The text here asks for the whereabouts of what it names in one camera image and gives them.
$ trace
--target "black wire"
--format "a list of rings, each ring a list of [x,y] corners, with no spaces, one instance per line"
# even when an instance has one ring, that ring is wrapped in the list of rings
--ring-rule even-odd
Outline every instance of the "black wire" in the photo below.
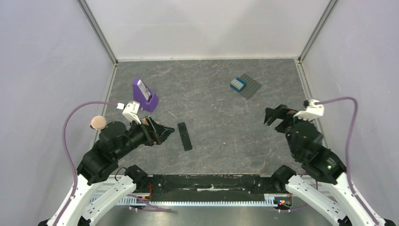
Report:
[[[119,173],[119,171],[120,171],[121,169],[125,169],[125,171],[127,170],[125,167],[121,167],[118,171],[116,171],[116,173],[115,173],[115,180],[116,180],[116,181],[118,181],[118,179],[116,178],[116,176],[117,176],[117,174]]]

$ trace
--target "white wall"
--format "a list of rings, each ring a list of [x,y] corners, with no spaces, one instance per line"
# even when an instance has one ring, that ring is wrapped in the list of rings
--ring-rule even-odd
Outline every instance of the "white wall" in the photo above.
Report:
[[[371,206],[399,223],[399,1],[339,1],[305,58],[315,98],[353,96],[359,117],[351,143],[353,180]],[[326,106],[327,142],[344,160],[353,107]]]
[[[299,56],[328,0],[87,0],[119,60]]]
[[[72,184],[62,125],[77,105],[103,100],[112,63],[75,0],[0,1],[0,219],[34,226]],[[78,112],[67,144],[78,164],[100,106]]]

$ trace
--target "black remote control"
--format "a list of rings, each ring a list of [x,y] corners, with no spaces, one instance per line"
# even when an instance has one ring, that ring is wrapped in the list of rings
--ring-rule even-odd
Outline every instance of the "black remote control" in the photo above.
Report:
[[[180,136],[182,138],[183,147],[185,151],[189,151],[192,149],[190,137],[188,136],[186,123],[182,122],[177,125],[179,128]]]

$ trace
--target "beige round disc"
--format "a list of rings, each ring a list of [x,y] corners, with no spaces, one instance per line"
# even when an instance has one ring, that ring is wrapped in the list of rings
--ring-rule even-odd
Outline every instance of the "beige round disc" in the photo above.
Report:
[[[91,120],[91,127],[96,130],[102,130],[107,125],[107,120],[103,116],[96,116]]]

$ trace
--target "purple phone stand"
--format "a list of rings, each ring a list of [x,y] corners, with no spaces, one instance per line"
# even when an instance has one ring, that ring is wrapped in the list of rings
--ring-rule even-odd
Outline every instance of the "purple phone stand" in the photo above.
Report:
[[[147,90],[150,92],[150,100],[147,101],[143,93],[141,92],[139,86],[137,83],[140,81],[139,78],[136,78],[133,80],[133,100],[137,101],[140,103],[140,109],[148,112],[153,112],[155,111],[155,108],[157,108],[158,105],[158,97],[155,95],[154,92],[148,88],[148,86],[141,80],[141,82],[145,85]]]

